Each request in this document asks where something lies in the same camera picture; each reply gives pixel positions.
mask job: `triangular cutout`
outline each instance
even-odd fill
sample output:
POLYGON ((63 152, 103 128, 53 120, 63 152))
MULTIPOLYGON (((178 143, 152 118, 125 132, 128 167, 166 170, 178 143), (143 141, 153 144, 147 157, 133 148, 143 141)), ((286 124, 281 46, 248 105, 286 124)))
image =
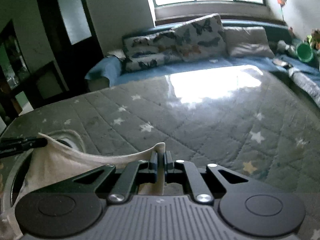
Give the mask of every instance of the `triangular cutout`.
POLYGON ((92 184, 103 172, 104 172, 104 170, 90 173, 90 174, 85 175, 79 179, 75 179, 74 182, 81 183, 81 184, 87 184, 87 185, 92 184))
POLYGON ((230 183, 230 184, 238 184, 243 182, 248 182, 247 179, 241 178, 237 175, 234 175, 225 170, 219 170, 220 174, 230 183))

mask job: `green bucket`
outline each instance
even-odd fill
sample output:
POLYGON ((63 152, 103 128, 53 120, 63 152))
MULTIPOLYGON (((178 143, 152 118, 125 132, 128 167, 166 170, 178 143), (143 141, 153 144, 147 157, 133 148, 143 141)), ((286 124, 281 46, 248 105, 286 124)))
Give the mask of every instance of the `green bucket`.
POLYGON ((313 60, 313 50, 306 42, 300 43, 297 46, 297 55, 299 60, 304 63, 309 63, 311 60, 313 60))

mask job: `gray blanket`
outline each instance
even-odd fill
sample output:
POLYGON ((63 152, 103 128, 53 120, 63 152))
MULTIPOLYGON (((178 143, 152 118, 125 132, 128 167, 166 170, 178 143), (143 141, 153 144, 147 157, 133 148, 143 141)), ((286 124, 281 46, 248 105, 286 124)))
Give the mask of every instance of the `gray blanket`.
MULTIPOLYGON (((17 118, 4 137, 72 129, 87 153, 126 155, 165 142, 173 158, 217 163, 295 192, 320 236, 319 120, 279 80, 254 67, 177 73, 104 89, 17 118)), ((5 182, 15 157, 3 159, 5 182)))

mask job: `white wall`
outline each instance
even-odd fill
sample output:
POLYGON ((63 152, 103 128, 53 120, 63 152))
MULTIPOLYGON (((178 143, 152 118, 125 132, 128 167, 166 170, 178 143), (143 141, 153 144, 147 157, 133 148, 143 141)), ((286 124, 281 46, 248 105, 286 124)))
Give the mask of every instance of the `white wall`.
POLYGON ((270 19, 273 15, 267 6, 241 2, 197 2, 181 3, 156 7, 156 18, 166 19, 175 16, 220 13, 270 19))
MULTIPOLYGON (((277 0, 267 0, 276 19, 282 20, 277 0)), ((320 0, 287 0, 283 8, 284 20, 301 39, 306 38, 312 29, 320 28, 320 0)))
MULTIPOLYGON (((104 55, 110 49, 121 47, 122 35, 154 26, 148 0, 86 1, 104 55)), ((0 0, 0 32, 10 20, 13 20, 21 51, 31 72, 50 61, 55 62, 36 0, 0 0)), ((55 79, 46 77, 45 82, 39 84, 44 86, 41 89, 44 97, 61 92, 55 79)))

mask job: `door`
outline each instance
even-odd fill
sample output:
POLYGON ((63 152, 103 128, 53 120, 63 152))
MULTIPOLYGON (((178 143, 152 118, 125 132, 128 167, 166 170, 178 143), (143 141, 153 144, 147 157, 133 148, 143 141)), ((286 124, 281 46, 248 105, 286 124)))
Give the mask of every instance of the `door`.
POLYGON ((71 93, 84 93, 84 76, 103 58, 86 1, 37 2, 51 49, 71 93))

